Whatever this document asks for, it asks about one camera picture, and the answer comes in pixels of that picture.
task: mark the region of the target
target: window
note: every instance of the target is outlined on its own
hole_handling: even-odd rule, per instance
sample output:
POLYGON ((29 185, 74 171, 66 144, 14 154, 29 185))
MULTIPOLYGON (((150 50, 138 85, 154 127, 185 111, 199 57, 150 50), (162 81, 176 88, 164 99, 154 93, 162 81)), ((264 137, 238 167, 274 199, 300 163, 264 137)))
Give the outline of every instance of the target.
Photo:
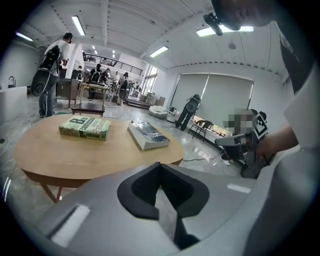
POLYGON ((152 89, 157 79, 158 72, 159 72, 159 69, 151 65, 149 66, 144 83, 143 83, 143 87, 142 87, 143 95, 146 96, 148 93, 152 93, 152 89))

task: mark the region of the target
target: chair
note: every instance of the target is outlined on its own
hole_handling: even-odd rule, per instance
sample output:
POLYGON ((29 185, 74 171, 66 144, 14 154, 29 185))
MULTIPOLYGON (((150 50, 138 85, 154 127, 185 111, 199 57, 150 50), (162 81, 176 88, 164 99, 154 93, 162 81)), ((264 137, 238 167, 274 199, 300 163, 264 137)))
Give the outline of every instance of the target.
POLYGON ((206 138, 206 131, 207 129, 212 126, 212 122, 210 121, 206 121, 206 120, 200 120, 198 122, 196 122, 194 125, 191 126, 191 128, 189 129, 188 133, 190 133, 190 131, 192 130, 192 127, 196 126, 196 131, 195 133, 197 133, 197 131, 199 131, 199 135, 202 132, 204 132, 204 137, 203 137, 203 141, 205 141, 206 138))

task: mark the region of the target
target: round wooden table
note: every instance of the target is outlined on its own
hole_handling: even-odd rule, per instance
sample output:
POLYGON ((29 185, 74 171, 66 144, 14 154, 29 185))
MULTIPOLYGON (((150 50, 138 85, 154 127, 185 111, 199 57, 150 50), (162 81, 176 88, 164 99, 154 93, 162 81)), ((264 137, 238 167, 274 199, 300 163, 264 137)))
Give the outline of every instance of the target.
POLYGON ((184 157, 182 146, 160 128, 170 139, 169 146, 141 150, 128 131, 130 121, 111 119, 106 140, 61 135, 58 126, 70 117, 63 114, 39 121, 14 151, 16 165, 40 183, 54 202, 59 200, 62 187, 78 188, 91 179, 155 162, 179 165, 184 157), (57 197, 48 185, 59 187, 57 197))

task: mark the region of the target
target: green book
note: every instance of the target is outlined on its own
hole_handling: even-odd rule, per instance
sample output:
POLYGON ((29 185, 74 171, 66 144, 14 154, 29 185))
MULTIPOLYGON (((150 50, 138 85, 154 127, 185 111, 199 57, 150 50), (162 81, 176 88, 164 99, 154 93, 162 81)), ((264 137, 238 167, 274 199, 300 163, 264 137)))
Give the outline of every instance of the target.
POLYGON ((74 115, 59 125, 59 132, 81 138, 106 140, 111 121, 93 117, 74 115))

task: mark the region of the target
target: jeans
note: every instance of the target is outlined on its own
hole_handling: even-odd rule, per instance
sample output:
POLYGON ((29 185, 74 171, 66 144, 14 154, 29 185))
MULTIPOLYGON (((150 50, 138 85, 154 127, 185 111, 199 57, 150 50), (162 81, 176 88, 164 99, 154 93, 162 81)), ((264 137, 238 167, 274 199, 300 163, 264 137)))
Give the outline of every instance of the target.
POLYGON ((175 127, 179 128, 179 126, 181 125, 181 123, 183 122, 183 124, 181 125, 181 130, 184 131, 186 128, 187 128, 187 124, 190 120, 190 118, 193 116, 193 114, 195 113, 196 111, 194 112, 189 112, 187 110, 187 105, 184 106, 183 108, 183 111, 178 119, 178 121, 175 122, 175 127))
POLYGON ((56 99, 57 76, 51 74, 45 91, 39 97, 39 114, 40 116, 51 117, 54 112, 56 99))

